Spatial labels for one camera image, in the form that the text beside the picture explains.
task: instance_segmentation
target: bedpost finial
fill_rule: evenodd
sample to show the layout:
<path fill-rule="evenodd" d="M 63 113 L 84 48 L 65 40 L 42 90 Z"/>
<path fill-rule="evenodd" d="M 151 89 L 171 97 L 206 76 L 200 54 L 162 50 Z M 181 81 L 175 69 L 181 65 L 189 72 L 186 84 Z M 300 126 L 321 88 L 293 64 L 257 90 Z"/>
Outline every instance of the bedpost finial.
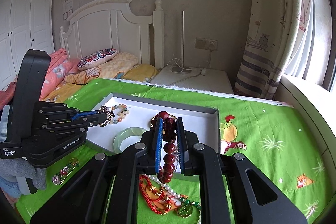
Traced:
<path fill-rule="evenodd" d="M 156 5 L 155 11 L 158 11 L 158 10 L 162 11 L 162 7 L 161 7 L 162 0 L 156 0 L 154 3 Z"/>

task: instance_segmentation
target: pink blanket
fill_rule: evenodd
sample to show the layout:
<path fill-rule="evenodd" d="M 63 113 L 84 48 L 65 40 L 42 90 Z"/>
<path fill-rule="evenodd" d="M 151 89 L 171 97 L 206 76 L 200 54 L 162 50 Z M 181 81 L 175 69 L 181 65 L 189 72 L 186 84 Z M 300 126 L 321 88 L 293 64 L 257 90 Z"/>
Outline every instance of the pink blanket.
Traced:
<path fill-rule="evenodd" d="M 50 54 L 51 61 L 42 86 L 40 100 L 47 97 L 64 79 L 68 73 L 78 73 L 78 59 L 67 59 L 64 48 Z M 6 91 L 0 91 L 0 111 L 14 96 L 16 80 L 11 82 Z"/>

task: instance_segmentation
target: gray cloth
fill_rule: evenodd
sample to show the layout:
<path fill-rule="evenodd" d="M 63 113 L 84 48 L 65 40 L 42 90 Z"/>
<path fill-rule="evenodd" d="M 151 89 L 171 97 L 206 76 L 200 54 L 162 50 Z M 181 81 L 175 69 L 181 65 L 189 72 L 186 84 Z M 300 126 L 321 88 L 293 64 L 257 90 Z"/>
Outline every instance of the gray cloth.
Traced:
<path fill-rule="evenodd" d="M 37 189 L 46 189 L 46 169 L 35 168 L 22 158 L 0 159 L 0 176 L 10 182 L 17 182 L 16 177 L 26 177 L 33 180 Z"/>

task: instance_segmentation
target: white shallow box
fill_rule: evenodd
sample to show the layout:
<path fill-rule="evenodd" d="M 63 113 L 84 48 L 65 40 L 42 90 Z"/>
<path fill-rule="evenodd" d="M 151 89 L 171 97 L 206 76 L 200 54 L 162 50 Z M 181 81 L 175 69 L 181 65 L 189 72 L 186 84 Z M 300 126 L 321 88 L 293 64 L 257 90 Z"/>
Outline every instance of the white shallow box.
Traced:
<path fill-rule="evenodd" d="M 196 133 L 200 143 L 208 145 L 218 153 L 220 152 L 221 132 L 218 109 L 111 93 L 92 110 L 100 109 L 101 105 L 112 107 L 119 104 L 127 105 L 130 113 L 126 118 L 117 124 L 88 128 L 87 141 L 115 153 L 113 141 L 119 132 L 130 127 L 141 127 L 149 130 L 151 119 L 157 113 L 166 111 L 175 117 L 182 117 L 184 129 Z M 114 111 L 116 118 L 118 112 L 119 110 Z M 165 152 L 162 148 L 161 166 L 164 165 L 164 155 Z M 175 168 L 176 172 L 181 172 L 179 165 L 175 164 Z"/>

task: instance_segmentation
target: green pendant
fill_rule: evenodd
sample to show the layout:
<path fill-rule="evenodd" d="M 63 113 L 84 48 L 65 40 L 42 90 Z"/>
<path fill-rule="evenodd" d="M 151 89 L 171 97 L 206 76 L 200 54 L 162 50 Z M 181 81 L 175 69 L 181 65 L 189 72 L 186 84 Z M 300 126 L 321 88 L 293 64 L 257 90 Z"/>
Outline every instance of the green pendant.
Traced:
<path fill-rule="evenodd" d="M 182 218 L 187 218 L 193 213 L 193 206 L 191 204 L 185 204 L 179 208 L 177 215 Z"/>

